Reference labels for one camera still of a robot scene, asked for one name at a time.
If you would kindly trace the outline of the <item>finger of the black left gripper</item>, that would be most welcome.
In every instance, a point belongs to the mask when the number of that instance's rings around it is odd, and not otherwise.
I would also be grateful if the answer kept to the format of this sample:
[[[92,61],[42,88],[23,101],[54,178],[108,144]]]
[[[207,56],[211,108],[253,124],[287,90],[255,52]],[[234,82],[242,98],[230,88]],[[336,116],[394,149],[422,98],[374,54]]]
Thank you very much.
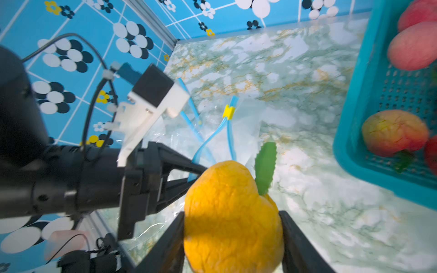
[[[155,212],[161,212],[169,205],[184,196],[194,182],[196,182],[196,179],[189,181],[187,178],[164,181],[159,193]]]
[[[205,166],[193,163],[191,159],[162,143],[158,143],[158,152],[163,175],[169,175],[174,169],[195,175],[201,175],[207,170]]]

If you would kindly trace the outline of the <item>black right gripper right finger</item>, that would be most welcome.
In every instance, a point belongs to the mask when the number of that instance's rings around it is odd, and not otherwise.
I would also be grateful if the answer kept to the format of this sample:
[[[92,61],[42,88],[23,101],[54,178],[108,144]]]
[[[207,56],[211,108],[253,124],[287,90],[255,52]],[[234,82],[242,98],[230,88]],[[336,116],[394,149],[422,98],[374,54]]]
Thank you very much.
[[[279,212],[283,226],[285,253],[282,260],[284,273],[334,273],[333,268],[317,252],[291,216]]]

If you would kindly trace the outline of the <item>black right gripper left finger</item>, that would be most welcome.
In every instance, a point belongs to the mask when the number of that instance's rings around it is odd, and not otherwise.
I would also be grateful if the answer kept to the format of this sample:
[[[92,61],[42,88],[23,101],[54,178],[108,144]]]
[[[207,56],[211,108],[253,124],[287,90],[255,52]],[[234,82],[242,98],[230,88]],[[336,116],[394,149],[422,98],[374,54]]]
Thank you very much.
[[[134,272],[182,273],[185,259],[183,237],[184,212],[180,212]]]

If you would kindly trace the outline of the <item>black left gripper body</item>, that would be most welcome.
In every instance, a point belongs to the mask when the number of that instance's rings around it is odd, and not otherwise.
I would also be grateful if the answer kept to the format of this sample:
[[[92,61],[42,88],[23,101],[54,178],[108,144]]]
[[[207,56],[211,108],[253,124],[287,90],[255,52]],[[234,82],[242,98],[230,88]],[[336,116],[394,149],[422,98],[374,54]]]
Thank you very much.
[[[146,148],[136,148],[127,157],[119,200],[117,239],[132,239],[135,225],[146,219],[149,204],[156,204],[161,185],[163,144],[149,142]]]

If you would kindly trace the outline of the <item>yellow peach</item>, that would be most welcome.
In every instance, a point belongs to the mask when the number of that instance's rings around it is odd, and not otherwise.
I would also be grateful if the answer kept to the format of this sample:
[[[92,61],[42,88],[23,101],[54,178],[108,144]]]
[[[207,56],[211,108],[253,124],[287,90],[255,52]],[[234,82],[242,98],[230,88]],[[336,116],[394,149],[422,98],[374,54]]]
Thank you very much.
[[[218,163],[186,194],[183,246],[195,273],[272,273],[285,252],[279,210],[245,166]]]

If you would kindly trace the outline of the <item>clear zip-top bag blue zipper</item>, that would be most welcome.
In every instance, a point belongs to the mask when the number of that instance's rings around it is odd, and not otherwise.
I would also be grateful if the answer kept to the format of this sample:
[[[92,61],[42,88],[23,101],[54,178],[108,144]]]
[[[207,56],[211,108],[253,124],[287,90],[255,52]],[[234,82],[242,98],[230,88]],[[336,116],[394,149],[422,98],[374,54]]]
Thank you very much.
[[[199,163],[210,167],[219,162],[235,160],[253,173],[254,157],[258,153],[261,116],[266,104],[255,99],[239,99],[232,120],[221,126],[223,112],[231,101],[231,97],[226,96],[197,105],[204,126],[201,133],[206,139]],[[189,159],[198,151],[191,145],[185,148],[181,144],[174,150]],[[161,212],[136,224],[134,237],[123,243],[134,263],[139,263],[150,252],[176,216],[183,211],[184,201],[185,198],[181,197]]]

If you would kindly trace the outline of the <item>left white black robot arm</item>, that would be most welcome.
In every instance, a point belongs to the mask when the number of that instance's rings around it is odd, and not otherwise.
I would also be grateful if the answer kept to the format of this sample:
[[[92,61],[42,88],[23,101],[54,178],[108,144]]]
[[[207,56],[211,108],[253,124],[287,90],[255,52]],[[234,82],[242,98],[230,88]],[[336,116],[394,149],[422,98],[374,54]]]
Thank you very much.
[[[205,167],[150,142],[135,149],[126,165],[119,149],[49,144],[24,65],[1,48],[1,217],[85,213],[118,207],[117,239],[134,235],[137,222],[185,195],[187,179],[169,180],[172,170],[200,175]]]

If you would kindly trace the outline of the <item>orange red peach in basket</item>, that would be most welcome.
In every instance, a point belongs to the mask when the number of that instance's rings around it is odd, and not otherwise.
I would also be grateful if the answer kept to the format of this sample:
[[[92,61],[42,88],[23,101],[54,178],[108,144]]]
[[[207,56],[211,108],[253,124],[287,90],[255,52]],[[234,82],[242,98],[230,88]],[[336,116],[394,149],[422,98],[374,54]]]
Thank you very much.
[[[367,149],[380,157],[418,151],[430,135],[418,116],[403,110],[384,110],[370,116],[363,123],[361,133]]]

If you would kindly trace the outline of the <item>pink peach in basket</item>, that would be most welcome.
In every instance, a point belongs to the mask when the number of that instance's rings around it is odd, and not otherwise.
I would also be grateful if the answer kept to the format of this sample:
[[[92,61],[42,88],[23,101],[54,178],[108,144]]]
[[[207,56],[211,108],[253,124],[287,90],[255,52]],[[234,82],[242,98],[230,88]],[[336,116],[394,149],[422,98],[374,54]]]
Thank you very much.
[[[437,59],[437,23],[422,22],[397,34],[389,44],[387,56],[397,69],[426,68]]]

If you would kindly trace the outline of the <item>teal plastic basket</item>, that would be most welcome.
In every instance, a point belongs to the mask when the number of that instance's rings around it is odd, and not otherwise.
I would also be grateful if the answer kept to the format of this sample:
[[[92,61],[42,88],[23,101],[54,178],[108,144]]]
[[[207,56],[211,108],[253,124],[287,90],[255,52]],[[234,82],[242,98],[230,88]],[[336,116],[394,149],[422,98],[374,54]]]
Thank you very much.
[[[388,156],[370,151],[363,126],[389,122],[388,114],[410,115],[437,134],[437,65],[401,70],[388,58],[389,44],[398,34],[398,21],[410,1],[377,1],[374,5],[356,68],[349,86],[333,144],[339,165],[351,175],[392,191],[429,209],[437,207],[437,169],[425,159],[425,149]]]

